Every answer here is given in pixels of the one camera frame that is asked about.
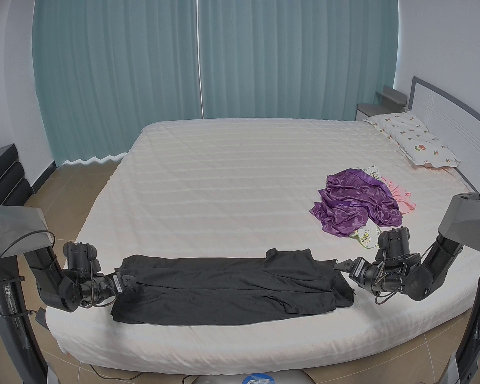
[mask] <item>gray headboard frame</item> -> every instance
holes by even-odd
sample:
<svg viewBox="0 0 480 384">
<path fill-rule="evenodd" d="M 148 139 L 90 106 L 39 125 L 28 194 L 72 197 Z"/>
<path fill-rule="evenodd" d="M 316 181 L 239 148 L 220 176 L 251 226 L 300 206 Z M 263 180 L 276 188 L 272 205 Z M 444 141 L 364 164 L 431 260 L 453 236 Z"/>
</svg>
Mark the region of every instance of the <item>gray headboard frame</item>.
<svg viewBox="0 0 480 384">
<path fill-rule="evenodd" d="M 474 118 L 476 118 L 478 121 L 480 121 L 480 113 L 478 113 L 476 110 L 474 110 L 472 107 L 468 106 L 467 104 L 465 104 L 463 101 L 461 100 L 458 100 L 455 96 L 452 96 L 451 94 L 445 92 L 444 90 L 436 87 L 435 85 L 433 84 L 430 84 L 416 76 L 414 76 L 412 78 L 412 87 L 411 87 L 411 90 L 410 90 L 410 97 L 408 98 L 408 109 L 409 110 L 412 110 L 412 105 L 413 105 L 413 97 L 415 95 L 415 85 L 416 84 L 420 84 L 420 85 L 423 85 L 425 88 L 428 88 L 432 91 L 434 91 L 435 93 L 439 94 L 440 96 L 443 96 L 444 98 L 446 98 L 447 100 L 451 101 L 452 103 L 454 103 L 455 105 L 457 105 L 458 107 L 462 108 L 465 112 L 469 113 L 471 116 L 473 116 Z M 465 180 L 465 182 L 475 191 L 475 192 L 478 192 L 478 190 L 472 185 L 472 183 L 465 177 L 465 175 L 460 171 L 458 170 L 458 168 L 455 168 L 456 171 L 459 173 L 459 175 L 463 178 L 463 180 Z"/>
</svg>

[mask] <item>purple satin garment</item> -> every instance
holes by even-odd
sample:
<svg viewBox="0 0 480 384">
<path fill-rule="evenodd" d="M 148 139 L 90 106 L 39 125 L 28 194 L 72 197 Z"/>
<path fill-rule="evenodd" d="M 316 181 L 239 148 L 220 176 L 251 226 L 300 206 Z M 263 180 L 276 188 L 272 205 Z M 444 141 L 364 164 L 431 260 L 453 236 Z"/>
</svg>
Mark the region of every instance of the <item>purple satin garment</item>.
<svg viewBox="0 0 480 384">
<path fill-rule="evenodd" d="M 402 214 L 387 186 L 361 169 L 345 169 L 327 176 L 327 186 L 318 191 L 322 201 L 311 214 L 323 230 L 338 237 L 348 236 L 364 226 L 368 218 L 381 227 L 402 224 Z"/>
</svg>

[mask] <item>white wall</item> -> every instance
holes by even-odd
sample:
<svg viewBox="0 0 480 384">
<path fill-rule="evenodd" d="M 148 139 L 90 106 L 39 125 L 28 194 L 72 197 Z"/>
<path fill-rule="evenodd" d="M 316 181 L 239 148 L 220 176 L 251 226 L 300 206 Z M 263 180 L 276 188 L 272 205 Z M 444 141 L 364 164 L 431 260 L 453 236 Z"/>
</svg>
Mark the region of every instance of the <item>white wall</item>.
<svg viewBox="0 0 480 384">
<path fill-rule="evenodd" d="M 32 185 L 53 157 L 35 93 L 35 0 L 0 0 L 0 147 L 15 143 Z"/>
<path fill-rule="evenodd" d="M 398 0 L 394 87 L 417 76 L 480 111 L 480 0 Z"/>
</svg>

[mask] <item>gray nightstand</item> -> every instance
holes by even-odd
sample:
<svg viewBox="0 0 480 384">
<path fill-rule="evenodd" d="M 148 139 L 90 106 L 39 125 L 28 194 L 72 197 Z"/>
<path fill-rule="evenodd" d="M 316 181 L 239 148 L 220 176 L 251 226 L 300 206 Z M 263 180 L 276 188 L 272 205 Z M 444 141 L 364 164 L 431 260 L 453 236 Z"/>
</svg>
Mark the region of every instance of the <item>gray nightstand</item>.
<svg viewBox="0 0 480 384">
<path fill-rule="evenodd" d="M 375 92 L 375 97 L 380 104 L 357 104 L 357 117 L 355 121 L 361 121 L 374 115 L 383 115 L 385 113 L 403 112 L 407 105 L 407 95 L 384 85 L 382 92 Z"/>
</svg>

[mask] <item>white label sticker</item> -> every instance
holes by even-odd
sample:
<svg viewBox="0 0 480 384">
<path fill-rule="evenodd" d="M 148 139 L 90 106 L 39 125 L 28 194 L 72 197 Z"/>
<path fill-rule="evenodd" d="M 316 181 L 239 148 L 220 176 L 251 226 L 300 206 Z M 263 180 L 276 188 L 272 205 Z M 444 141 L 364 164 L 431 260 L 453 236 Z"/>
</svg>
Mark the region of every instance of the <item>white label sticker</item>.
<svg viewBox="0 0 480 384">
<path fill-rule="evenodd" d="M 120 285 L 120 282 L 119 282 L 119 278 L 117 277 L 117 275 L 113 275 L 113 281 L 114 281 L 114 283 L 115 283 L 115 286 L 117 287 L 117 291 L 118 291 L 119 293 L 122 293 L 123 290 L 122 290 L 122 288 L 121 288 L 121 285 Z"/>
<path fill-rule="evenodd" d="M 359 266 L 357 267 L 357 270 L 355 271 L 355 277 L 359 276 L 360 271 L 361 271 L 364 264 L 365 264 L 365 259 L 361 259 L 360 263 L 359 263 Z"/>
</svg>

